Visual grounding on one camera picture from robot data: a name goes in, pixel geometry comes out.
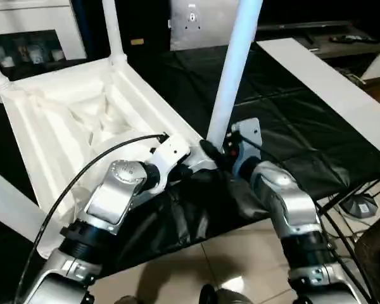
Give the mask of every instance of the white table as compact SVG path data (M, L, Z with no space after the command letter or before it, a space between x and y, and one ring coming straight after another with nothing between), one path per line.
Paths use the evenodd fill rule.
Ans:
M292 38L258 45L380 151L380 104L376 100Z

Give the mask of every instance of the black tablecloth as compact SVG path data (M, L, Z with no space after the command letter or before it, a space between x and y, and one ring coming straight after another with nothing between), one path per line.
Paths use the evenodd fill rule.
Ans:
M206 136L225 53L226 47L209 47L130 64ZM380 177L380 152L256 44L231 121L250 117L260 120L263 147L283 160L315 199Z
M213 47L169 52L136 58L130 64L205 136L225 51ZM22 74L40 72L23 70ZM16 71L12 79L17 78ZM251 47L232 121L249 117L260 119L264 148L284 160L315 199L380 177L380 152L256 45ZM0 121L3 125L9 130L7 120ZM3 141L14 138L0 136ZM6 166L7 158L21 161L17 149L5 149L2 143L0 147L0 167ZM2 171L11 180L10 173ZM12 174L28 183L21 171ZM103 275L266 218L248 186L230 181L231 176L223 172L198 172L131 211ZM12 268L13 273L21 271L17 265Z

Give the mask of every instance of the robotic arm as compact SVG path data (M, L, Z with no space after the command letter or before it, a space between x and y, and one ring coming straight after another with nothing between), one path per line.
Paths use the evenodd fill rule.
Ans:
M311 197L294 177L269 161L249 141L262 145L256 118L238 122L227 136L227 149L236 155L233 174L250 183L270 212L289 263L289 284L297 292L295 304L360 304L341 265L331 255Z
M100 274L125 215L161 193L168 174L189 153L180 136L171 136L144 163L114 161L76 221L62 229L65 240L52 252L23 304L93 304L87 288Z
M293 176L269 161L261 161L252 144L262 145L259 121L232 126L226 148L234 157L232 173L250 183L270 212L289 263L289 283L295 304L360 304L340 264L331 255L314 202ZM161 193L168 174L190 153L179 136L163 142L152 157L114 161L77 220L62 230L65 240L54 250L23 304L93 304L87 287L94 284L113 238L135 205Z

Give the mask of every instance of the white cabinet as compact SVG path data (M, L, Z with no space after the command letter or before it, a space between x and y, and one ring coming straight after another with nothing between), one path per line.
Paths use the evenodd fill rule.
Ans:
M0 34L55 30L67 60L86 58L69 0L0 0Z

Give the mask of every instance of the black cable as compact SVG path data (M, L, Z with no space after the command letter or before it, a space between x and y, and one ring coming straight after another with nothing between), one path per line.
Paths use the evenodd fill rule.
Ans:
M363 269L363 267L359 263L359 261L358 261L358 259L356 257L356 254L355 254L354 250L352 249L352 247L350 246L347 238L345 238L345 236L343 235L341 229L339 229L338 225L336 225L335 221L332 219L332 217L327 212L323 213L323 216L325 216L327 218L328 222L332 225L332 228L336 231L336 233L338 234L338 236L341 239L342 243L345 245L345 247L348 250L350 256L352 257L353 261L355 262L355 264L357 266L357 269L360 272L360 275L363 277L363 280L365 281L365 285L367 287L367 290L369 291L370 297L373 300L371 303L377 303L375 293L374 293L374 291L372 289L372 286L370 285L369 280L367 279L365 270Z
M322 218L321 217L318 217L319 219L319 222L320 222L320 225L321 225L321 228L322 228L322 231L324 231L324 235L325 235L325 239L327 240L327 243L328 244L331 244L332 246L332 243L331 241L329 240L329 237L328 237L328 232L325 228L325 225L324 225L324 222L322 221ZM334 256L334 258L338 261L338 263L341 265L342 269L345 271L345 273L347 274L347 276L350 278L350 280L352 281L352 283L354 283L354 285L357 287L357 289L360 291L360 293L362 294L362 296L365 298L365 300L368 302L368 304L377 304L375 301L373 301L373 299L369 296L369 294L366 292L366 290L363 288L362 284L358 281L358 279L355 277L355 275L352 273L352 271L349 269L348 266L346 266L346 263L342 260L342 258L338 255L338 253L336 252L335 248L331 247L330 248L330 251L332 253L332 255Z
M361 283L358 281L358 279L355 277L355 275L350 271L348 266L346 266L346 263L342 260L342 258L336 253L334 249L331 250L332 254L334 255L335 259L338 261L338 263L341 265L342 269L345 271L349 279L354 283L354 285L357 287L357 289L360 291L362 296L365 298L366 302L371 304L377 304L377 301L375 298L369 296L369 294L366 292L366 290L363 288Z
M39 229L39 232L37 234L37 237L35 238L34 244L32 245L31 252L30 252L30 254L29 254L28 258L27 258L27 261L25 262L24 269L23 269L23 272L22 272L21 277L20 277L20 282L18 283L17 290L16 290L16 293L15 293L13 304L17 304L17 301L18 301L18 299L20 297L20 293L21 293L21 290L22 290L23 282L24 282L24 279L25 279L25 274L28 271L29 265L31 264L32 257L33 257L33 255L34 255L34 253L35 253L35 251L36 251L36 249L38 247L39 241L41 240L42 235L44 234L46 227L48 226L49 221L51 220L52 216L54 215L54 213L55 213L57 207L59 206L59 204L62 202L63 198L65 198L65 196L67 195L67 193L69 192L69 190L71 190L71 188L82 177L82 175L85 174L96 162L98 162L104 156L110 154L111 152L115 151L118 148L121 148L121 147L126 146L128 144L135 143L137 141L142 141L142 140L145 140L145 139L164 138L164 137L167 137L167 135L165 135L165 134L146 135L146 136L141 136L141 137L138 137L138 138L130 139L129 141L124 141L124 142L121 142L119 144L116 144L115 146L111 147L110 149L107 149L106 151L100 153L98 156L96 156L95 158L93 158L70 181L70 183L66 186L66 188L62 191L62 193L59 195L58 199L53 204L52 208L50 209L50 211L46 215L46 217L45 217L45 219L44 219L44 221L43 221L43 223L41 225L41 228Z
M242 139L243 141L245 141L246 143L252 145L252 146L255 147L256 149L258 149L258 150L260 150L260 151L262 151L262 152L268 154L270 157L272 157L272 158L273 158L278 164L280 164L280 166L283 167L283 169L287 170L287 171L288 171L288 172L294 177L294 179L296 180L297 185L301 188L301 190L303 190L303 191L305 191L306 193L308 193L307 190L305 190L304 187L303 187L303 186L297 181L297 179L296 179L295 175L293 174L293 172L290 171L290 170L287 168L287 166L284 164L283 161L281 161L281 160L278 159L276 156L274 156L272 153L270 153L269 151L263 149L261 146L257 145L257 144L254 143L253 141L251 141L251 140L249 140L249 139L243 137L242 135L239 135L239 136L240 136L241 139ZM321 212L322 207L318 204L318 202L314 201L314 204L315 204L315 206L317 207L318 211L319 211L320 213L322 213L322 212ZM359 264L359 261L357 260L356 254L355 254L355 252L353 251L352 247L350 246L348 240L345 238L344 234L341 232L341 230L339 229L338 225L336 225L335 221L331 218L331 216L330 216L327 212L323 213L323 215L328 219L329 223L332 225L332 227L334 228L334 230L335 230L336 233L338 234L339 238L342 240L343 244L346 246L346 249L348 250L348 252L349 252L349 254L351 255L353 261L355 262L355 264L356 264L356 266L357 266L357 268L358 268L360 274L361 274L362 277L363 277L363 280L364 280L364 282L365 282L365 285L366 285L367 289L369 290L369 294L367 294L367 293L365 292L363 286L362 286L362 285L356 280L355 276L352 274L352 272L350 271L350 269L349 269L349 268L343 263L342 259L339 258L339 256L338 256L338 254L336 253L336 251L334 251L334 255L335 255L335 256L338 256L337 261L338 261L339 264L342 266L343 270L346 272L346 274L348 275L348 277L349 277L349 278L352 280L352 282L356 285L356 287L358 288L358 290L363 294L363 296L364 296L365 298L369 299L368 302L369 302L369 303L377 304L377 300L376 300L376 297L375 297L375 295L374 295L374 291L373 291L373 289L372 289L372 287L371 287L371 285L370 285L370 283L369 283L369 280L367 279L367 276L366 276L366 274L365 274L365 272L364 272L364 269L363 269L362 266ZM324 234L325 234L327 240L329 240L328 237L327 237L327 232L326 232L326 230L325 230L325 226L324 226L323 223L322 223L322 219L320 219L320 223L321 223L322 229L323 229L323 231L324 231Z

